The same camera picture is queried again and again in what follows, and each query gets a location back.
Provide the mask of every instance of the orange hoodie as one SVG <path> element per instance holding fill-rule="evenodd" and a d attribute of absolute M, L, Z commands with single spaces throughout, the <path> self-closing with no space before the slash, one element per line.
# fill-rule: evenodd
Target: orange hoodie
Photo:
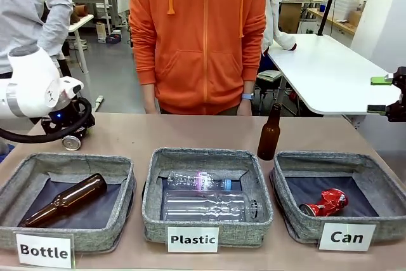
<path fill-rule="evenodd" d="M 130 0 L 140 84 L 155 84 L 175 114 L 237 106 L 256 79 L 265 25 L 265 0 Z"/>

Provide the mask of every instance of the brown bottle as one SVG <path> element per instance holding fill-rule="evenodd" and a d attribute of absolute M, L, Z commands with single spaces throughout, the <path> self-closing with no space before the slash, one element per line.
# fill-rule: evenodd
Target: brown bottle
<path fill-rule="evenodd" d="M 51 203 L 22 220 L 18 226 L 41 228 L 44 225 L 49 225 L 89 205 L 106 191 L 106 181 L 101 174 L 94 174 L 56 195 Z"/>
<path fill-rule="evenodd" d="M 279 118 L 281 109 L 280 104 L 273 104 L 268 121 L 262 127 L 257 152 L 258 157 L 262 160 L 270 161 L 275 155 L 280 135 Z"/>

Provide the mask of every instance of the orange sleeve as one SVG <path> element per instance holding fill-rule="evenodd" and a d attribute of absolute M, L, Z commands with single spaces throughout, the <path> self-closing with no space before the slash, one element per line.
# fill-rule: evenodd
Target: orange sleeve
<path fill-rule="evenodd" d="M 266 27 L 265 0 L 252 0 L 242 38 L 242 79 L 255 81 Z"/>
<path fill-rule="evenodd" d="M 129 24 L 136 71 L 141 85 L 155 83 L 155 44 L 157 33 L 149 0 L 130 0 Z"/>

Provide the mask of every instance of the gray shirt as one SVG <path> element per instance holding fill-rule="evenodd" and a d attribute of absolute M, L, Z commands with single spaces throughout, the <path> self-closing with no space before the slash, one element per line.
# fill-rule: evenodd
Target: gray shirt
<path fill-rule="evenodd" d="M 13 48 L 37 43 L 57 56 L 68 35 L 72 0 L 46 0 L 50 13 L 41 21 L 44 0 L 0 0 L 0 74 L 12 71 L 7 54 Z"/>

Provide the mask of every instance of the crushed red can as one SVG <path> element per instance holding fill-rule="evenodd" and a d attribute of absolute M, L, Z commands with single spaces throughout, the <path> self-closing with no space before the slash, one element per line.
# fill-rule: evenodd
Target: crushed red can
<path fill-rule="evenodd" d="M 348 205 L 348 198 L 342 190 L 330 188 L 322 192 L 322 200 L 316 204 L 304 203 L 299 209 L 308 216 L 326 217 L 337 213 Z"/>

